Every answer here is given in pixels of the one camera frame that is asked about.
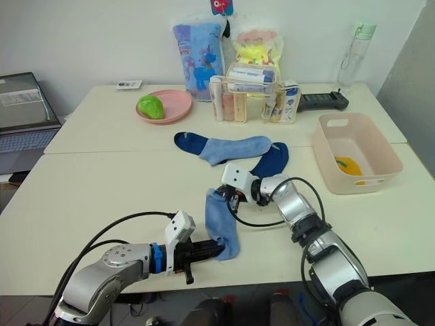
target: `white wall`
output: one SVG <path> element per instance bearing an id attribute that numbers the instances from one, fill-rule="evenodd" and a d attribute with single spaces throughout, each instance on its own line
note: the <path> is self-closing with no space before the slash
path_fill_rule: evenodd
<path id="1" fill-rule="evenodd" d="M 435 176 L 435 0 L 421 12 L 378 99 Z"/>
<path id="2" fill-rule="evenodd" d="M 359 80 L 376 94 L 425 0 L 234 0 L 235 23 L 268 22 L 285 37 L 282 75 L 334 81 L 357 20 L 378 23 Z M 209 0 L 0 0 L 0 74 L 34 71 L 58 113 L 122 78 L 183 83 L 171 26 Z"/>

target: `clear plastic organizer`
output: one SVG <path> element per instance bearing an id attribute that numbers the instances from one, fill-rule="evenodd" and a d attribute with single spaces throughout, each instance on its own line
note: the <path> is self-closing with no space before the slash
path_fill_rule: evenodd
<path id="1" fill-rule="evenodd" d="M 249 109 L 260 110 L 264 122 L 288 124 L 296 119 L 300 89 L 294 81 L 281 83 L 273 66 L 233 63 L 226 77 L 210 79 L 209 89 L 219 122 L 246 122 L 247 97 L 260 100 L 260 106 L 249 101 Z"/>

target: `blue sock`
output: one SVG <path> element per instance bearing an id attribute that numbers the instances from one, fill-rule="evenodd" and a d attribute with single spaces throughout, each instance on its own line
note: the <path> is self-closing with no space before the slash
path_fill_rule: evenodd
<path id="1" fill-rule="evenodd" d="M 227 141 L 207 139 L 193 132 L 178 132 L 174 136 L 174 142 L 180 149 L 199 155 L 212 166 L 236 158 L 261 156 L 271 148 L 271 140 L 265 136 Z"/>
<path id="2" fill-rule="evenodd" d="M 224 250 L 215 257 L 227 260 L 237 256 L 240 251 L 237 238 L 236 220 L 225 203 L 225 198 L 214 189 L 209 189 L 205 198 L 205 227 L 211 239 Z"/>
<path id="3" fill-rule="evenodd" d="M 250 171 L 259 178 L 272 177 L 283 172 L 288 162 L 288 148 L 284 143 L 273 143 L 257 165 Z"/>

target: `clear plastic bottle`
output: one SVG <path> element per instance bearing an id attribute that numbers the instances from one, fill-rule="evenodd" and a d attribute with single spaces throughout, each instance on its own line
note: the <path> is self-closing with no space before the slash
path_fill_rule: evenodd
<path id="1" fill-rule="evenodd" d="M 342 90 L 346 91 L 352 86 L 375 29 L 376 24 L 367 22 L 357 24 L 352 43 L 346 51 L 338 71 L 337 84 Z"/>

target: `green avocado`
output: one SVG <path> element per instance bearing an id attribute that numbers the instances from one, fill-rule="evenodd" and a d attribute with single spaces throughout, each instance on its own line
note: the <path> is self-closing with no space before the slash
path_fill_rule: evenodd
<path id="1" fill-rule="evenodd" d="M 163 119 L 164 111 L 162 101 L 152 95 L 142 97 L 137 106 L 144 115 L 150 119 Z"/>

